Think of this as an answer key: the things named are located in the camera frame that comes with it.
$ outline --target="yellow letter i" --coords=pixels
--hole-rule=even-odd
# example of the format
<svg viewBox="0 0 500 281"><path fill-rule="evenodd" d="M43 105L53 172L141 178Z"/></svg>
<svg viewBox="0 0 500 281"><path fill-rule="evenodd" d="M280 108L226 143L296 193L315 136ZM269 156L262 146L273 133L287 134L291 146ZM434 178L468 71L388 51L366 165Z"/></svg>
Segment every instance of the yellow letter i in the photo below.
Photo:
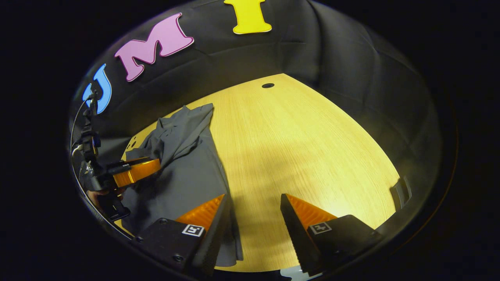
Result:
<svg viewBox="0 0 500 281"><path fill-rule="evenodd" d="M264 21L261 2L266 0L225 0L236 13L237 25L232 29L236 34L268 32L271 25Z"/></svg>

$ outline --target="gray cloth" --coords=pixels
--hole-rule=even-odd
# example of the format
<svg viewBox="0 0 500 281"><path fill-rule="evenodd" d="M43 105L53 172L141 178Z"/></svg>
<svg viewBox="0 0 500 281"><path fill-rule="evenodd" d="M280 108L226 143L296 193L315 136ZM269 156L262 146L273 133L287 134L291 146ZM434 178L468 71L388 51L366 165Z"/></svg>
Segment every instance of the gray cloth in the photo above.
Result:
<svg viewBox="0 0 500 281"><path fill-rule="evenodd" d="M136 235L159 218L175 220L221 194L230 197L226 173L209 129L212 103L190 110L186 106L170 118L159 118L139 146L126 153L128 160L159 158L161 170L123 194L123 205L131 214L122 220ZM229 267L243 260L243 252L231 203L231 222L217 256L216 265Z"/></svg>

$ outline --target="letter m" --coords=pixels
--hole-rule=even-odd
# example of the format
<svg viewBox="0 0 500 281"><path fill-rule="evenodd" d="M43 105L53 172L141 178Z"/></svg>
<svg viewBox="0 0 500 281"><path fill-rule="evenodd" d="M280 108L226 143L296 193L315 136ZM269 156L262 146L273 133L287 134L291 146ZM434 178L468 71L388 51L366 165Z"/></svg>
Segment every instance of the letter m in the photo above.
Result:
<svg viewBox="0 0 500 281"><path fill-rule="evenodd" d="M160 44L159 55L166 57L191 45L195 40L184 35L179 26L179 17L182 13L174 14L158 22L151 29L146 41L131 40L121 47L114 57L119 57L127 72L128 82L136 79L144 71L143 64L137 64L134 59L153 64L156 60L156 46Z"/></svg>

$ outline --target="wooden table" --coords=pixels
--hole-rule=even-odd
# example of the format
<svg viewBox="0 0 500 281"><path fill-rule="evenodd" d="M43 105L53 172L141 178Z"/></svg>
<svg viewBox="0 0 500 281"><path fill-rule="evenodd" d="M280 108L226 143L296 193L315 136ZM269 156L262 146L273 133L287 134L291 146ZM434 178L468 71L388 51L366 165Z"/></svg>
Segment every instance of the wooden table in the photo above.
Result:
<svg viewBox="0 0 500 281"><path fill-rule="evenodd" d="M274 86L263 88L267 83ZM352 214L372 228L395 212L389 188L399 175L389 158L349 115L308 86L277 74L186 106L209 103L210 131L234 200L244 259L216 269L261 272L299 265L280 211L282 193L337 217ZM127 150L155 127L136 134Z"/></svg>

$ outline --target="screw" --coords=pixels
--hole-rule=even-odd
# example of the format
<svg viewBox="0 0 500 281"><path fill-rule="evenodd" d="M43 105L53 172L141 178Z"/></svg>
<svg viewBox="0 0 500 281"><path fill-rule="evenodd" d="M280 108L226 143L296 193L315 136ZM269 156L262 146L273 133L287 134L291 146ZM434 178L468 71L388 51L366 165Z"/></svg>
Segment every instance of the screw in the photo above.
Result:
<svg viewBox="0 0 500 281"><path fill-rule="evenodd" d="M174 256L172 256L173 260L178 262L179 264L184 260L184 258L178 254L175 254Z"/></svg>

